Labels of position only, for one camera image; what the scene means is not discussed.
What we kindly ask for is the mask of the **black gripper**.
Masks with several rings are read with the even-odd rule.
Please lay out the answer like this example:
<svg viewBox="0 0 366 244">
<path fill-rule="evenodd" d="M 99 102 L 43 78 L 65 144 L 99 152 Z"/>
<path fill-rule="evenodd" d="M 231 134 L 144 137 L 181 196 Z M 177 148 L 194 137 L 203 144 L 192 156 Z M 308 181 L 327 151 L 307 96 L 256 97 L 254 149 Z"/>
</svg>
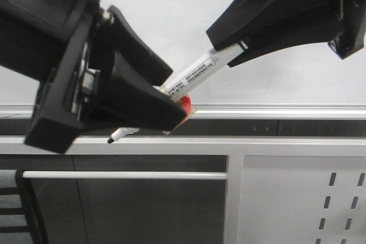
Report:
<svg viewBox="0 0 366 244">
<path fill-rule="evenodd" d="M 365 0 L 234 0 L 206 33 L 216 50 L 244 38 L 248 49 L 229 67 L 323 42 L 346 59 L 364 48 Z"/>
<path fill-rule="evenodd" d="M 101 27 L 100 46 L 117 50 L 151 85 L 173 69 L 110 6 L 113 23 Z M 39 82 L 24 143 L 65 153 L 84 130 L 77 94 L 90 38 L 101 16 L 100 0 L 1 0 L 1 65 Z"/>
</svg>

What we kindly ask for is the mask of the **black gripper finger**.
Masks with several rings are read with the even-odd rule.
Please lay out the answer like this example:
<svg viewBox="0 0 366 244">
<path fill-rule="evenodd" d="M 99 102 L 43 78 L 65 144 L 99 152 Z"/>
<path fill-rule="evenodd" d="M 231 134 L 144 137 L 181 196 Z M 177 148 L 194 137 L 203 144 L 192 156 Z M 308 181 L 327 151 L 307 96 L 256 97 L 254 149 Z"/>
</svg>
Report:
<svg viewBox="0 0 366 244">
<path fill-rule="evenodd" d="M 96 102 L 87 120 L 98 127 L 138 127 L 172 130 L 185 110 L 143 79 L 118 52 L 108 55 L 100 68 Z"/>
</svg>

